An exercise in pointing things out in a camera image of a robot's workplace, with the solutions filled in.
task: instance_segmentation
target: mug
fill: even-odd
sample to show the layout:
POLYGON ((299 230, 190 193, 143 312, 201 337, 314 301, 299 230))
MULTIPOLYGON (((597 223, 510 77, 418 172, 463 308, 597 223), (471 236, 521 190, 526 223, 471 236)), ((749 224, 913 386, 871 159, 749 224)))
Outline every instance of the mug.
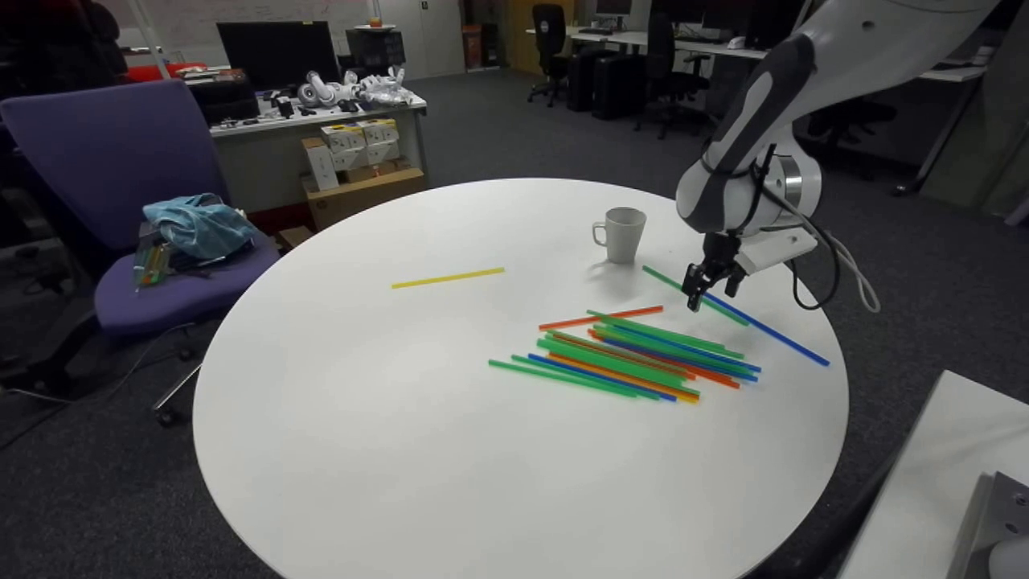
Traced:
POLYGON ((590 224, 590 242, 608 246, 610 263, 633 263, 644 236, 645 213, 633 206, 608 208, 604 223, 590 224))

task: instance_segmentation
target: white round table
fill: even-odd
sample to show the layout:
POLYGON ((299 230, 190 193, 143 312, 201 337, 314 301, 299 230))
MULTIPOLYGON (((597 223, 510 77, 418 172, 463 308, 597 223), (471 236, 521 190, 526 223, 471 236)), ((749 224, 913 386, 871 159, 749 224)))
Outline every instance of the white round table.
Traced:
POLYGON ((812 508, 844 437, 844 363, 784 265, 733 299, 831 361, 721 317, 589 228, 645 213, 639 263, 680 276, 702 236, 672 203, 582 180, 482 180, 361 213, 268 269, 195 382, 201 479, 277 572, 346 579, 740 576, 812 508), (410 276, 497 276, 393 288, 410 276), (639 321, 724 340, 764 374, 702 406, 616 397, 492 368, 539 321, 639 321))

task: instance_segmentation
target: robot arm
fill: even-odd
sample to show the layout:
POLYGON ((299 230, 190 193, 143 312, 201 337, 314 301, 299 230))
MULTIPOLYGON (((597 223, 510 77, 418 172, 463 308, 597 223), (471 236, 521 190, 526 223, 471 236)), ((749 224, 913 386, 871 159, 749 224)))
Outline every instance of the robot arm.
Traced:
POLYGON ((820 166, 795 117, 913 81, 962 43, 998 0, 827 0, 767 52, 740 89, 715 142, 676 190, 678 216, 703 230, 703 261, 680 279, 688 306, 727 279, 818 246, 807 216, 820 203, 820 166))

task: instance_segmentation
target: purple chair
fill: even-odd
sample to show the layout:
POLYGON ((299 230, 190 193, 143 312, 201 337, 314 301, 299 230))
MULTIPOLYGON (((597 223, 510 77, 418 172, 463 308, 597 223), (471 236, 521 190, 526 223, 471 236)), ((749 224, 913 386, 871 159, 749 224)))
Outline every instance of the purple chair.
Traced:
POLYGON ((103 334, 140 337, 225 312, 277 261, 277 245, 259 235, 254 251, 223 265, 136 287, 140 206, 182 193, 225 196, 208 129, 182 84, 20 96, 0 101, 0 116, 53 199, 121 254, 94 288, 103 334))

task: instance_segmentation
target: white mug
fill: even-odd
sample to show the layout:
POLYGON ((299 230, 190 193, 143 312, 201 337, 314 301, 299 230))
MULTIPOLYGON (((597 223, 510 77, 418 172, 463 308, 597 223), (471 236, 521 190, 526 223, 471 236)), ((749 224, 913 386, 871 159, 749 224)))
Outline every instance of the white mug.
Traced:
POLYGON ((590 242, 608 246, 610 263, 633 263, 644 236, 645 213, 633 206, 608 208, 604 223, 590 224, 590 242))

